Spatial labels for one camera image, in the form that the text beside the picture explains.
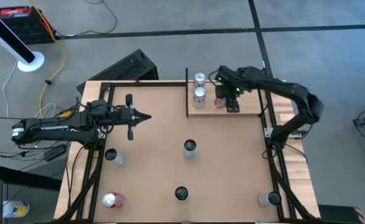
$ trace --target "concrete floor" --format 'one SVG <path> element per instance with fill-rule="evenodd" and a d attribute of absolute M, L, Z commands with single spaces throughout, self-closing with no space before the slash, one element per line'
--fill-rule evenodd
<path fill-rule="evenodd" d="M 118 17 L 113 32 L 254 27 L 245 0 L 106 2 Z M 102 4 L 91 5 L 82 0 L 35 3 L 63 34 L 88 29 L 106 31 L 113 24 Z M 26 4 L 25 0 L 0 0 L 0 7 Z M 255 4 L 261 27 L 365 24 L 365 1 L 258 0 Z M 365 29 L 263 35 L 274 76 L 301 83 L 325 104 L 321 121 L 303 141 L 318 203 L 357 206 L 365 216 L 365 139 L 352 124 L 352 119 L 365 110 Z M 44 104 L 52 101 L 64 108 L 74 104 L 75 96 L 79 96 L 75 86 L 136 49 L 142 49 L 157 65 L 163 80 L 183 79 L 185 67 L 192 73 L 208 73 L 220 64 L 231 68 L 262 66 L 255 33 L 78 39 L 63 40 L 62 44 L 68 52 L 66 66 L 47 89 Z M 44 80 L 62 60 L 56 44 L 29 47 L 41 51 L 46 63 L 33 73 L 16 70 L 7 88 L 13 117 L 33 116 L 37 112 Z M 1 87 L 15 59 L 1 47 L 0 58 L 0 116 L 5 116 Z M 0 151 L 19 152 L 10 136 L 9 123 L 0 120 Z M 13 169 L 31 162 L 0 159 L 0 165 Z M 65 165 L 64 157 L 39 165 L 31 172 L 51 175 Z M 10 187 L 9 195 L 13 196 L 16 190 Z M 25 218 L 9 223 L 51 220 L 56 192 L 25 189 L 17 198 L 32 202 L 32 210 Z"/>

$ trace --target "white cable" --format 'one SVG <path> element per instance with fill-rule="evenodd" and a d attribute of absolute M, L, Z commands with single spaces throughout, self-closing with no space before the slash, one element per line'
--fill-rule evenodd
<path fill-rule="evenodd" d="M 4 83 L 4 85 L 2 86 L 2 94 L 4 95 L 4 98 L 6 99 L 6 104 L 7 104 L 7 119 L 8 119 L 8 122 L 10 124 L 14 124 L 10 119 L 9 119 L 9 104 L 8 104 L 8 99 L 7 99 L 7 94 L 6 94 L 6 91 L 5 91 L 5 87 L 7 86 L 7 83 L 9 81 L 9 79 L 12 77 L 12 75 L 14 74 L 15 72 L 15 68 L 16 68 L 16 64 L 18 63 L 18 60 L 16 60 L 15 62 L 15 65 L 14 65 L 14 68 L 12 69 L 12 72 L 11 74 L 9 74 L 6 82 Z"/>
<path fill-rule="evenodd" d="M 52 114 L 51 114 L 51 118 L 53 117 L 53 115 L 55 114 L 55 110 L 57 109 L 57 106 L 55 105 L 55 103 L 49 103 L 47 105 L 45 105 L 41 110 L 39 110 L 35 115 L 34 115 L 34 118 L 36 118 L 41 111 L 43 111 L 44 109 L 46 109 L 48 106 L 50 105 L 53 105 L 53 111 L 52 111 Z"/>

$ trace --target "wooden shelf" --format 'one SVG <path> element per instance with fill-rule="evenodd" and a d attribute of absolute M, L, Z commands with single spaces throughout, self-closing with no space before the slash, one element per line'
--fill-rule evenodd
<path fill-rule="evenodd" d="M 198 109 L 193 106 L 193 82 L 188 81 L 188 115 L 257 115 L 261 112 L 257 91 L 253 93 L 245 92 L 238 98 L 240 112 L 228 113 L 226 108 L 218 109 L 214 105 L 215 87 L 210 82 L 206 82 L 205 106 Z"/>

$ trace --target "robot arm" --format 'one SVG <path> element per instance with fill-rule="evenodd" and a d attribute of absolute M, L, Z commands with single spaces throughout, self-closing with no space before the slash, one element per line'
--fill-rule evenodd
<path fill-rule="evenodd" d="M 101 134 L 110 133 L 114 125 L 128 125 L 127 137 L 133 140 L 132 127 L 151 118 L 132 108 L 132 95 L 126 95 L 126 105 L 111 106 L 104 100 L 95 100 L 84 107 L 82 112 L 76 112 L 76 106 L 70 114 L 56 118 L 23 119 L 12 127 L 12 141 L 18 146 L 39 140 L 78 141 L 90 147 L 99 142 Z M 111 128 L 106 131 L 102 126 Z"/>
<path fill-rule="evenodd" d="M 296 83 L 287 83 L 276 78 L 264 75 L 254 67 L 239 68 L 236 72 L 222 65 L 218 69 L 215 80 L 221 85 L 216 86 L 218 95 L 226 100 L 228 112 L 238 112 L 239 105 L 236 97 L 246 90 L 269 90 L 276 95 L 291 99 L 298 107 L 298 114 L 284 125 L 276 126 L 271 134 L 270 141 L 276 148 L 282 149 L 292 132 L 304 124 L 314 124 L 319 121 L 323 111 L 323 103 L 308 89 Z"/>

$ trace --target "black crate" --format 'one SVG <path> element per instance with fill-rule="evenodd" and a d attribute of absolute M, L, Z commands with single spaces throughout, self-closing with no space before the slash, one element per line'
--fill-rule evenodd
<path fill-rule="evenodd" d="M 99 72 L 90 80 L 159 80 L 156 65 L 140 49 Z M 83 94 L 85 82 L 76 89 Z"/>
<path fill-rule="evenodd" d="M 18 17 L 16 15 L 7 14 L 0 15 L 0 19 L 15 33 L 18 38 L 25 44 L 45 44 L 52 43 L 53 39 L 46 29 L 44 21 L 39 13 L 29 6 L 2 7 L 3 9 L 25 9 L 27 16 Z"/>

